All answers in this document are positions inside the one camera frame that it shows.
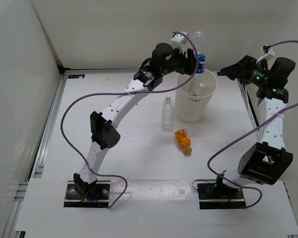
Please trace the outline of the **blue label plastic bottle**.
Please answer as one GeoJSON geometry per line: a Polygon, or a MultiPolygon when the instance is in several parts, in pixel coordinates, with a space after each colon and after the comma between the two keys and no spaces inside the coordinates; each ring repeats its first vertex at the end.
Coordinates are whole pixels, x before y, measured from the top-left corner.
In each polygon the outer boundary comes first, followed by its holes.
{"type": "Polygon", "coordinates": [[[194,33],[194,44],[197,50],[196,59],[199,61],[201,67],[197,70],[196,74],[194,75],[193,79],[198,79],[201,77],[201,74],[205,71],[205,61],[206,57],[202,52],[202,32],[196,31],[194,33]]]}

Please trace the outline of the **white label lemon bottle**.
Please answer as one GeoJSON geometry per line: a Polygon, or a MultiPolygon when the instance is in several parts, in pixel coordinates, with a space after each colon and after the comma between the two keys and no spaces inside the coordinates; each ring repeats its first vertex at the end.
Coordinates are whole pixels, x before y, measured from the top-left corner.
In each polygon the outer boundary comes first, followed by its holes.
{"type": "Polygon", "coordinates": [[[204,83],[190,84],[188,94],[193,97],[204,97],[206,85],[204,83]]]}

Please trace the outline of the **clear plastic bottle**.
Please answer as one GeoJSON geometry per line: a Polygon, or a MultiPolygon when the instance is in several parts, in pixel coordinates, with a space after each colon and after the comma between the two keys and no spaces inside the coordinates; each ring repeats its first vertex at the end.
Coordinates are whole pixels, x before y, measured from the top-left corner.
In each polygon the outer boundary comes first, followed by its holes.
{"type": "Polygon", "coordinates": [[[173,130],[173,119],[174,119],[174,103],[170,96],[167,96],[162,104],[162,130],[165,132],[171,132],[173,130]]]}

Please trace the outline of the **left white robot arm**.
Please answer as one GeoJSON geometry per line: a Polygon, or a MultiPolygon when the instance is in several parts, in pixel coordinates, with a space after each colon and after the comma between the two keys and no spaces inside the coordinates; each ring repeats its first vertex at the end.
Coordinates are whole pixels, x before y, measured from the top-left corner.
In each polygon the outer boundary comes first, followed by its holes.
{"type": "Polygon", "coordinates": [[[98,171],[110,148],[120,140],[117,127],[124,116],[144,97],[162,83],[163,77],[172,72],[192,75],[196,68],[196,57],[193,49],[185,53],[170,44],[159,43],[151,57],[144,60],[125,89],[123,96],[101,112],[90,115],[91,146],[87,162],[79,173],[74,174],[76,192],[83,198],[94,194],[98,171]]]}

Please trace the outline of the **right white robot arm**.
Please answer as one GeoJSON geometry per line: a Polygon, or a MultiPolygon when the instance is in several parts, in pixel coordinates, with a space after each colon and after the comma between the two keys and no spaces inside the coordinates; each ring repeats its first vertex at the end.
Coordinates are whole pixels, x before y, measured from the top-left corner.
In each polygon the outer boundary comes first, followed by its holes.
{"type": "Polygon", "coordinates": [[[278,57],[271,68],[266,59],[246,55],[238,63],[221,69],[221,73],[241,84],[258,87],[258,109],[262,128],[257,142],[241,157],[238,167],[223,171],[213,186],[218,198],[225,198],[232,188],[258,183],[273,185],[293,161],[293,154],[286,150],[283,138],[282,109],[287,106],[289,93],[285,89],[288,76],[296,63],[288,58],[278,57]]]}

